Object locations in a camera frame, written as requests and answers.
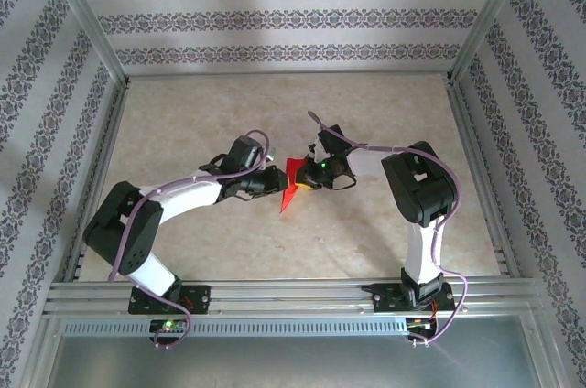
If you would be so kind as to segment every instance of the black mounting bracket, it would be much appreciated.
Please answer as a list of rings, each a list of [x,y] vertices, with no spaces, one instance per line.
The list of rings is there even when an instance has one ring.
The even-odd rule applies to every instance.
[[[191,315],[207,315],[212,288],[209,286],[183,285],[175,302],[184,306]],[[130,315],[184,315],[183,312],[151,298],[142,290],[133,287],[128,303]]]
[[[362,286],[362,290],[372,295],[375,313],[413,312],[416,310],[405,299],[404,290],[400,283],[374,283]],[[444,282],[441,290],[421,310],[431,310],[432,300],[438,305],[438,310],[454,310],[456,308],[451,286],[448,283]]]

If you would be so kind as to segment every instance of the wall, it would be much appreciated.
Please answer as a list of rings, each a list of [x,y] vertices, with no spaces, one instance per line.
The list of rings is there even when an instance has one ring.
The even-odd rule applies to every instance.
[[[115,87],[66,0],[0,0],[0,64],[4,388],[18,386],[49,284],[76,231]]]
[[[88,0],[130,75],[450,70],[485,0]]]
[[[586,0],[506,0],[460,81],[516,260],[586,386]]]

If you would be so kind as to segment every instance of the metal rail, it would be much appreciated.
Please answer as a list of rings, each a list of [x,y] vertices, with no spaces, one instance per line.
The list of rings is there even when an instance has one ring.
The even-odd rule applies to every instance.
[[[448,280],[456,298],[462,285]],[[208,315],[195,318],[363,318],[404,316],[405,312],[376,314],[371,296],[361,286],[399,283],[398,279],[206,281],[189,285],[212,287]],[[55,283],[49,290],[43,318],[164,318],[127,312],[130,283]],[[532,279],[471,278],[460,317],[524,314],[541,307]],[[440,312],[445,318],[450,312]],[[409,312],[409,316],[426,316]]]

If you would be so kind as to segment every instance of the red cloth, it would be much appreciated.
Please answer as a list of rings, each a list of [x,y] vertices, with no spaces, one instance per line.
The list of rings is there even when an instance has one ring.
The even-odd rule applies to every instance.
[[[289,186],[283,191],[283,201],[281,202],[281,212],[285,210],[289,203],[293,200],[295,193],[299,189],[299,186],[295,183],[295,176],[300,168],[303,167],[307,157],[305,156],[303,159],[293,159],[289,158],[287,160],[287,165],[285,168],[285,172],[287,173]]]

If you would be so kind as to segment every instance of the marble floor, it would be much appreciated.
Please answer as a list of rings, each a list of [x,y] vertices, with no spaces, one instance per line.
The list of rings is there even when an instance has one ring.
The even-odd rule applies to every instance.
[[[298,74],[132,81],[103,195],[113,184],[160,184],[227,152],[248,130],[267,132],[276,162],[304,157],[319,131],[311,109],[358,142],[431,143],[459,177],[459,214],[444,232],[443,265],[498,275],[472,176],[440,76]],[[345,191],[301,190],[279,214],[281,195],[192,210],[160,227],[154,253],[184,279],[398,276],[407,226],[386,180]],[[82,281],[109,265],[88,250]]]

